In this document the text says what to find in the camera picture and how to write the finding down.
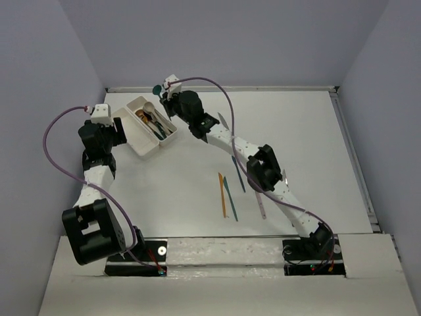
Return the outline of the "black spoon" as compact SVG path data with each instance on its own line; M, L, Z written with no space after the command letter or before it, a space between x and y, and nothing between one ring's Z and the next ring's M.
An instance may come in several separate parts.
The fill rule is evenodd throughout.
M162 120L158 120L158 122L160 123L160 125L162 126L162 128L164 129L164 131L168 134L168 135L170 135L170 134L172 134L173 133L173 131L165 124L165 122L164 121L162 121Z

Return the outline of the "beige plastic spoon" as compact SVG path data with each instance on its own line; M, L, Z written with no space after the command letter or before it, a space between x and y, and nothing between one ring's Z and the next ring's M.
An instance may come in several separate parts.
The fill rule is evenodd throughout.
M150 101L145 102L143 105L143 112L147 113L154 122L159 123L161 127L164 128L162 121L156 113L155 106Z

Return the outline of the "steel knife dark handle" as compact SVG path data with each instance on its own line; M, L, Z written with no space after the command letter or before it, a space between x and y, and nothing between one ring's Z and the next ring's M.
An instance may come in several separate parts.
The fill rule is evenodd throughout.
M287 174L286 174L285 169L282 169L282 178L283 178L283 182L285 183L285 185L288 186Z

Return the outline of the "teal plastic spoon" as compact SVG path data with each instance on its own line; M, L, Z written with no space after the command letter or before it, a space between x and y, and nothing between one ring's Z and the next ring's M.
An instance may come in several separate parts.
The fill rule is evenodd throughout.
M157 84L153 87L152 90L153 95L157 96L159 99L162 98L162 86Z

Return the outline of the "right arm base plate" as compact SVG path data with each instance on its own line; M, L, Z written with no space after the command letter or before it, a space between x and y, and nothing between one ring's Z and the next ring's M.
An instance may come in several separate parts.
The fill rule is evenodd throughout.
M285 276L346 275L338 237L335 237L335 246L330 242L322 253L316 255L299 250L300 245L300 239L282 241Z

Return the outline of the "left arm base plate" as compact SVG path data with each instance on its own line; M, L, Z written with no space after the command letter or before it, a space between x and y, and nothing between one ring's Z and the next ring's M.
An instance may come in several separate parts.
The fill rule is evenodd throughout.
M104 273L110 277L165 277L167 274L167 239L146 239L146 248L136 246L131 253L110 256L105 263Z

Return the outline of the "steel knife pink handle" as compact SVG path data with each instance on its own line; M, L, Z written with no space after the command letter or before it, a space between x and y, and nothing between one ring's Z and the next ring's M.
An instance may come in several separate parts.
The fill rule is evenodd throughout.
M265 208L264 208L264 205L263 205L263 202L262 202L261 195L258 192L255 192L255 195L256 195L258 205L259 205L259 210L260 210L261 216L262 216L263 219L266 219L266 211L265 211Z

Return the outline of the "gold spoon teal handle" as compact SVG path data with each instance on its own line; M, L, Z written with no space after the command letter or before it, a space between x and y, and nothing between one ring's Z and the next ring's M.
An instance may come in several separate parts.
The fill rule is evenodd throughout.
M159 131L159 129L151 121L148 120L148 123L145 124L145 125L147 125L151 129L151 131L154 133L154 135L159 140L164 140L166 138L165 137L165 134L161 134L160 131Z

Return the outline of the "copper spoon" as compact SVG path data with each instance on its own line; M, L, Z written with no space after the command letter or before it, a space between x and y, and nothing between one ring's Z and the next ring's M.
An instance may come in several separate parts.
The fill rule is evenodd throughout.
M142 109L138 109L135 112L136 116L139 117L141 119L142 122L144 122L145 124L148 123L148 118L144 115L144 112Z

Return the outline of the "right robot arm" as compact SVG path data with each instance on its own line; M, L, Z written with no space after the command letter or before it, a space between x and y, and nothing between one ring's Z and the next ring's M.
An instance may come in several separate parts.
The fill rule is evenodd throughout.
M222 116L214 118L205 112L194 91L164 92L159 101L167 116L184 121L193 136L229 153L249 185L276 204L299 235L298 240L287 244L292 254L305 261L326 254L329 256L322 260L324 263L333 259L335 238L331 227L307 211L293 195L272 147L258 146L235 136L234 127L229 128Z

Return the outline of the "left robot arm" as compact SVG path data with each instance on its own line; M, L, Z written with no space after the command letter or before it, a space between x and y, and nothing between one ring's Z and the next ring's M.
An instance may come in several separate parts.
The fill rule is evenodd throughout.
M132 237L126 240L107 192L116 176L112 148L127 142L122 120L115 117L109 126L87 120L78 135L85 147L82 153L84 183L73 208L62 212L62 223L74 257L80 265L118 253L138 260L145 254L144 237L140 229L128 221Z

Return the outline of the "steel spoon teal handle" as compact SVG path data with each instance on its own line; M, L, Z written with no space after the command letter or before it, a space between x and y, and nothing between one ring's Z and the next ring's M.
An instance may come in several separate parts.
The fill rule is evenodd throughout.
M160 125L160 123L158 122L158 120L151 114L148 112L144 112L144 115L148 118L149 121L151 121L160 131L161 134L165 134L165 137L169 136L164 129L162 128L162 126Z

